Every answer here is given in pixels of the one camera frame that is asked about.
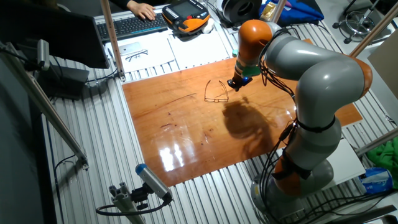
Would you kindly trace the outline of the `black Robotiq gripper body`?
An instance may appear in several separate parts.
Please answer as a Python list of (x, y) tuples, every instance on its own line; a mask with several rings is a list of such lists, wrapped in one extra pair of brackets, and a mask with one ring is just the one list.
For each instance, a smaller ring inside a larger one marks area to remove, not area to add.
[(235, 87), (246, 86), (251, 81), (252, 81), (251, 77), (242, 77), (240, 75), (234, 75), (233, 77), (233, 82), (235, 84)]

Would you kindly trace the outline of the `person's hand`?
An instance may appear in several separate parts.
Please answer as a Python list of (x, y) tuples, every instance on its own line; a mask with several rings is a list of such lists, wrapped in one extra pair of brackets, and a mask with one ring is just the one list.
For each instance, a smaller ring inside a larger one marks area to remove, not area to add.
[(127, 8), (136, 16), (141, 19), (155, 19), (154, 7), (146, 3), (138, 3), (136, 1), (130, 0), (127, 3)]

